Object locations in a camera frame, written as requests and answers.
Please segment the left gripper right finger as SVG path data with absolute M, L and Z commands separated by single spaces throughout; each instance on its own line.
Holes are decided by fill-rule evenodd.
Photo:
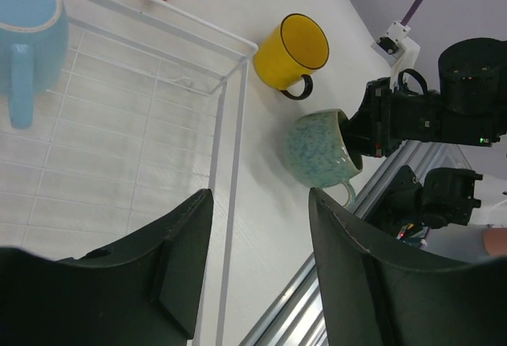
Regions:
M 312 188 L 311 239 L 331 345 L 503 345 L 506 260 L 416 249 Z

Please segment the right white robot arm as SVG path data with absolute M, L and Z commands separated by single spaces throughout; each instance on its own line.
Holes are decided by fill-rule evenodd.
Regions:
M 463 40 L 438 59 L 440 89 L 405 68 L 367 84 L 358 111 L 345 124 L 345 145 L 369 157 L 387 157 L 405 140 L 490 147 L 506 133 L 506 42 Z M 474 197 L 482 175 L 437 168 L 424 183 L 403 166 L 366 222 L 397 238 L 410 226 L 466 226 L 481 206 Z

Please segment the teal speckled ceramic mug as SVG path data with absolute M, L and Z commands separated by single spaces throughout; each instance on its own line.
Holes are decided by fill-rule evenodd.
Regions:
M 308 188 L 343 185 L 350 208 L 356 191 L 350 181 L 363 171 L 361 154 L 345 145 L 342 127 L 349 121 L 339 108 L 300 117 L 284 138 L 283 156 L 292 176 Z

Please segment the light blue mug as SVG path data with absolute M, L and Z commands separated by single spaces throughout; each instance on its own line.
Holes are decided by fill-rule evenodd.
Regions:
M 12 127 L 32 126 L 35 96 L 59 80 L 68 41 L 63 0 L 1 0 L 1 95 Z

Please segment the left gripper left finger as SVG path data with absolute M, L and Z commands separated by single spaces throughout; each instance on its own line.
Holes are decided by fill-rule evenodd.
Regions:
M 1 250 L 4 345 L 184 345 L 196 331 L 212 191 L 79 259 Z

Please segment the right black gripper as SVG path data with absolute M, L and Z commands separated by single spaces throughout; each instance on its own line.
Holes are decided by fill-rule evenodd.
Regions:
M 387 157 L 405 140 L 450 143 L 446 114 L 440 94 L 415 76 L 421 92 L 410 90 L 398 76 L 399 86 L 390 88 L 389 78 L 366 85 L 364 110 L 341 126 L 345 145 L 351 151 L 374 158 Z

